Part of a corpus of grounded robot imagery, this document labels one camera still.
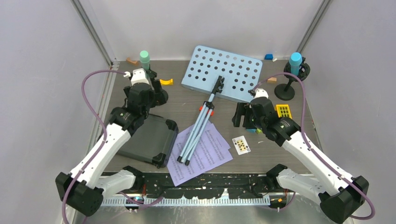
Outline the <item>light blue music stand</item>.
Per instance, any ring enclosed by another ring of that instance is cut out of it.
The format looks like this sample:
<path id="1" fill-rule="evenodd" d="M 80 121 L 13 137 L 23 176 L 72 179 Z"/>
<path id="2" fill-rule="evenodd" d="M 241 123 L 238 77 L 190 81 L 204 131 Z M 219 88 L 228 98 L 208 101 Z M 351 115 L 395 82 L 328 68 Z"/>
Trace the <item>light blue music stand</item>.
<path id="1" fill-rule="evenodd" d="M 258 84 L 263 62 L 248 56 L 238 55 L 202 45 L 195 47 L 182 86 L 194 91 L 209 94 L 202 103 L 187 143 L 177 161 L 188 166 L 192 154 L 214 111 L 215 97 L 235 102 L 250 102 L 249 90 Z"/>

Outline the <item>blue toy microphone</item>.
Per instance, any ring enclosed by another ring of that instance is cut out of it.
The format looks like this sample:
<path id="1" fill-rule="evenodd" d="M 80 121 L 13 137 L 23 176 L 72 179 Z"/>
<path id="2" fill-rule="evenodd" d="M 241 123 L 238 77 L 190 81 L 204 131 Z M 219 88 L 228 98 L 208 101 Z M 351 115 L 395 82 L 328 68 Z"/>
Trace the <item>blue toy microphone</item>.
<path id="1" fill-rule="evenodd" d="M 302 55 L 299 52 L 294 52 L 289 58 L 290 72 L 295 76 L 299 75 L 300 65 L 303 61 Z"/>

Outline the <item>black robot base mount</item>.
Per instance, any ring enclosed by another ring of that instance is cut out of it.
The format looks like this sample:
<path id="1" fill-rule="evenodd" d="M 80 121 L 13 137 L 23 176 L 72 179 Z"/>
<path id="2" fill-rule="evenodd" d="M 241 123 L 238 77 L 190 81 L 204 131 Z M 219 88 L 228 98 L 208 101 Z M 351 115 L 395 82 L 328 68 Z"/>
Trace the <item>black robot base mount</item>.
<path id="1" fill-rule="evenodd" d="M 291 190 L 281 188 L 263 174 L 204 173 L 176 186 L 169 173 L 144 173 L 139 189 L 123 192 L 165 199 L 218 199 L 224 193 L 230 199 L 255 199 L 270 193 L 279 193 L 284 198 Z"/>

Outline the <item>sheet music page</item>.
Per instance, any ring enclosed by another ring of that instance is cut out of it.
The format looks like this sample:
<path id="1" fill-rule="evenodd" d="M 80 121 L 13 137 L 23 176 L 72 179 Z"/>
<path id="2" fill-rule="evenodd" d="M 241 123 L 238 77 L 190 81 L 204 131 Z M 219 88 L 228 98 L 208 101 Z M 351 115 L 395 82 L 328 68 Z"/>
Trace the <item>sheet music page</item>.
<path id="1" fill-rule="evenodd" d="M 233 159 L 229 149 L 230 145 L 222 137 L 213 124 L 207 126 L 194 151 L 190 164 L 186 166 L 177 162 L 183 146 L 190 133 L 191 127 L 185 129 L 177 135 L 167 169 L 175 186 L 197 177 L 198 175 L 212 170 Z"/>
<path id="2" fill-rule="evenodd" d="M 209 123 L 201 135 L 189 166 L 177 162 L 176 159 L 180 155 L 191 129 L 190 126 L 177 135 L 167 168 L 192 168 L 206 172 L 233 159 L 229 151 L 230 145 L 218 132 L 214 124 Z"/>

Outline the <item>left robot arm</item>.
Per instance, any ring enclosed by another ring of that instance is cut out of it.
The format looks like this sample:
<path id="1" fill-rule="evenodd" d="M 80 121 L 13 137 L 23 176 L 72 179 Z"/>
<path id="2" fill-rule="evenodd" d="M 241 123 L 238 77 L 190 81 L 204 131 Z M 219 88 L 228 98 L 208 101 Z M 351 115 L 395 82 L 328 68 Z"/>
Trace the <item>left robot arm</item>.
<path id="1" fill-rule="evenodd" d="M 125 189 L 132 193 L 142 190 L 141 174 L 132 167 L 100 179 L 111 159 L 143 125 L 154 100 L 154 91 L 147 83 L 136 83 L 128 91 L 127 106 L 113 109 L 109 123 L 92 151 L 70 173 L 61 172 L 56 177 L 63 210 L 69 205 L 89 217 L 104 199 Z"/>

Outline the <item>mint green toy microphone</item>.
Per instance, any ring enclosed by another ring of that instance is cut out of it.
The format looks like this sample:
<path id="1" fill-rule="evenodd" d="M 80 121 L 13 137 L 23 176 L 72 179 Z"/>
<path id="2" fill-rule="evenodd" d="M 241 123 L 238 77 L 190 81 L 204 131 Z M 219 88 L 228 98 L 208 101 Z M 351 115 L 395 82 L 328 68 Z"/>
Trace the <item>mint green toy microphone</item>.
<path id="1" fill-rule="evenodd" d="M 146 50 L 140 52 L 140 64 L 144 70 L 150 69 L 150 55 Z"/>

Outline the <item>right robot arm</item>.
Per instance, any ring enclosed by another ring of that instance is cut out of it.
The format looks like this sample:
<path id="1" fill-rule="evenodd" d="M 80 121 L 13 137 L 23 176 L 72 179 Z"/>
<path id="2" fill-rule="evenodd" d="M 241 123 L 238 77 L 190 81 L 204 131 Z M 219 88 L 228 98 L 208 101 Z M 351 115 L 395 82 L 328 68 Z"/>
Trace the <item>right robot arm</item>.
<path id="1" fill-rule="evenodd" d="M 354 177 L 330 160 L 289 117 L 279 117 L 267 97 L 254 98 L 249 103 L 238 102 L 232 118 L 234 127 L 256 127 L 278 146 L 295 156 L 316 177 L 293 172 L 278 164 L 267 172 L 267 187 L 297 192 L 317 203 L 333 222 L 342 224 L 366 202 L 369 188 L 363 176 Z"/>

